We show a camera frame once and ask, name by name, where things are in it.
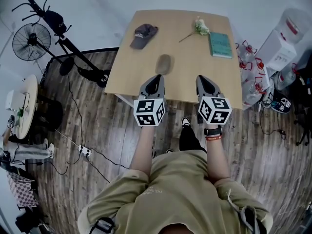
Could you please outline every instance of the teal book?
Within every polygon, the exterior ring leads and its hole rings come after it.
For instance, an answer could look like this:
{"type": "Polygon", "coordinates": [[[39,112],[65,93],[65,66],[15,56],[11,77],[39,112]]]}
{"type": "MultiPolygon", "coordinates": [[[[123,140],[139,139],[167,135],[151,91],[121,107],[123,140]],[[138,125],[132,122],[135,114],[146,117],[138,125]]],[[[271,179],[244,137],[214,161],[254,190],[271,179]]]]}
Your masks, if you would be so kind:
{"type": "Polygon", "coordinates": [[[209,42],[213,57],[232,58],[232,49],[228,35],[210,32],[209,42]]]}

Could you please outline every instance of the person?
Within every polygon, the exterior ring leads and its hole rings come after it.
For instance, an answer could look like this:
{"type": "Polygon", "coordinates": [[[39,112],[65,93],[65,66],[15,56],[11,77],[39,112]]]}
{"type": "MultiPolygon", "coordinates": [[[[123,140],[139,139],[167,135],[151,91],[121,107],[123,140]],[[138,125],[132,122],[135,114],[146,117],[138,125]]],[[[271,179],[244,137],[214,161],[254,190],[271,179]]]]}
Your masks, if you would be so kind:
{"type": "Polygon", "coordinates": [[[0,136],[0,157],[6,158],[8,155],[9,161],[25,159],[46,159],[54,157],[54,144],[48,144],[48,140],[44,139],[43,144],[40,145],[25,145],[13,143],[9,141],[10,133],[14,126],[15,119],[11,116],[8,120],[7,129],[4,134],[0,136]]]}
{"type": "Polygon", "coordinates": [[[268,210],[230,178],[220,126],[208,125],[207,150],[190,121],[181,121],[181,152],[152,160],[154,127],[143,127],[130,169],[117,176],[81,212],[81,234],[106,227],[115,234],[268,233],[268,210]]]}

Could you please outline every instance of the gray cap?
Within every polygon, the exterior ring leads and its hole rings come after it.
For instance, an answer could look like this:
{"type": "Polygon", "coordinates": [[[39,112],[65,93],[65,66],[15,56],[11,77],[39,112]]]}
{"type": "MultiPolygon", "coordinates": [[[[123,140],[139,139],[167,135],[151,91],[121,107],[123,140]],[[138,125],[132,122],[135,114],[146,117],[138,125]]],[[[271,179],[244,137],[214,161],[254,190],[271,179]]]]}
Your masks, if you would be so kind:
{"type": "Polygon", "coordinates": [[[131,42],[130,47],[133,49],[143,49],[157,31],[157,27],[150,24],[142,24],[135,30],[135,38],[131,42]]]}

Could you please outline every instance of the flower stem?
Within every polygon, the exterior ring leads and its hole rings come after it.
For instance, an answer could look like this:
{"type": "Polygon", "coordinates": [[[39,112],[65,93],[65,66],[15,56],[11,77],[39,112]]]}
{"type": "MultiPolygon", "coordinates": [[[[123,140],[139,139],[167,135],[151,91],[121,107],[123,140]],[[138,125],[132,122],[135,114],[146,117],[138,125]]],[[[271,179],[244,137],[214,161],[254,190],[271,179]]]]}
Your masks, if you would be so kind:
{"type": "Polygon", "coordinates": [[[180,40],[179,42],[182,42],[183,40],[185,40],[187,37],[190,37],[192,34],[195,33],[195,30],[193,32],[191,32],[189,35],[187,35],[185,38],[183,38],[182,40],[180,40]]]}

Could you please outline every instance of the wooden floor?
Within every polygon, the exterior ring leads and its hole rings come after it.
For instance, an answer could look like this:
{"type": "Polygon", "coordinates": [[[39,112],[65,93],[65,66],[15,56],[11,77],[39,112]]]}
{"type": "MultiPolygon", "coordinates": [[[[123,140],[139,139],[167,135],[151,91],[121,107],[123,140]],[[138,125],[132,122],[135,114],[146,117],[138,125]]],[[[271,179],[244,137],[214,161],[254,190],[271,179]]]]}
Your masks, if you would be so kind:
{"type": "MultiPolygon", "coordinates": [[[[92,53],[86,56],[97,67],[110,69],[116,51],[92,53]]],[[[84,64],[75,58],[78,66],[84,64]]],[[[83,142],[95,148],[115,163],[129,166],[134,153],[140,128],[133,117],[133,110],[114,95],[106,94],[96,83],[81,77],[76,69],[69,74],[71,90],[82,114],[83,142]]],[[[59,75],[59,64],[50,66],[44,84],[47,96],[60,101],[64,117],[59,130],[77,144],[81,144],[80,117],[68,90],[67,77],[59,75]]],[[[180,120],[188,116],[192,127],[204,146],[202,126],[197,125],[192,104],[167,101],[166,115],[157,128],[154,150],[157,154],[171,148],[178,150],[181,131],[180,120]]],[[[233,179],[241,182],[247,191],[258,198],[273,214],[271,233],[294,233],[293,228],[303,216],[304,208],[312,195],[312,145],[295,146],[303,130],[293,124],[293,112],[287,115],[266,109],[262,119],[265,132],[277,129],[277,121],[286,131],[282,140],[279,133],[264,135],[253,110],[233,110],[224,128],[223,144],[233,179]]],[[[53,163],[64,172],[66,161],[78,159],[77,147],[59,133],[49,133],[49,141],[56,147],[53,163]]],[[[113,165],[95,152],[91,162],[111,181],[124,169],[113,165]]],[[[30,165],[30,171],[39,184],[39,201],[49,222],[58,234],[77,234],[76,220],[82,208],[107,182],[82,158],[70,165],[65,175],[55,172],[50,164],[30,165]]]]}

